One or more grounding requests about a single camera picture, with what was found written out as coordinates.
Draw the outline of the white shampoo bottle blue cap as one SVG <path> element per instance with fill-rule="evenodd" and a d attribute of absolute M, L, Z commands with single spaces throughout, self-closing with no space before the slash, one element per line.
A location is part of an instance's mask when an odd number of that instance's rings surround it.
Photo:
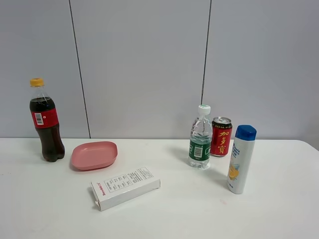
<path fill-rule="evenodd" d="M 244 191 L 256 134 L 251 125 L 239 125 L 236 129 L 227 176 L 227 186 L 234 194 Z"/>

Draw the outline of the red herbal tea can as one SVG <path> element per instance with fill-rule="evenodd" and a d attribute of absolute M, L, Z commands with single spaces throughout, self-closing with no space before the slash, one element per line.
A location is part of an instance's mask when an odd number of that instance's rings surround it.
<path fill-rule="evenodd" d="M 224 157 L 228 154 L 232 134 L 232 123 L 229 118 L 215 117 L 212 120 L 212 141 L 210 154 Z"/>

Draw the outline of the cola bottle yellow cap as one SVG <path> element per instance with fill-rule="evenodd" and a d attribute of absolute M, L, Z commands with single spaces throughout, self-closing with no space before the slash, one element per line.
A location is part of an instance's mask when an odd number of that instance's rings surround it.
<path fill-rule="evenodd" d="M 41 141 L 42 156 L 48 162 L 55 162 L 65 155 L 56 106 L 45 92 L 42 78 L 31 79 L 30 86 L 34 89 L 34 95 L 29 102 L 29 109 Z"/>

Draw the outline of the water bottle green label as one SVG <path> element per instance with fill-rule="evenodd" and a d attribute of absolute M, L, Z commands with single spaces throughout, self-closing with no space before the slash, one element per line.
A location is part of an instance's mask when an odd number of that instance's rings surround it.
<path fill-rule="evenodd" d="M 211 107 L 209 105 L 199 105 L 198 116 L 191 127 L 188 162 L 189 165 L 194 168 L 209 168 L 213 133 L 210 111 Z"/>

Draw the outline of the pink plastic dish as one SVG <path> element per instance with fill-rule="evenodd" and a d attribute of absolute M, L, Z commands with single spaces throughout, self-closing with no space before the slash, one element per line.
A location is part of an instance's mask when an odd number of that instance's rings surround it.
<path fill-rule="evenodd" d="M 112 165 L 118 156 L 117 145 L 111 141 L 81 144 L 74 148 L 71 164 L 82 171 L 105 168 Z"/>

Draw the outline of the white cardboard box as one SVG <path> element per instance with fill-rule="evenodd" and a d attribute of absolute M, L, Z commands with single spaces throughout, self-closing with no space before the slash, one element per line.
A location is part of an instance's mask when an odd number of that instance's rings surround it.
<path fill-rule="evenodd" d="M 160 178 L 145 166 L 91 182 L 99 211 L 110 209 L 160 187 Z"/>

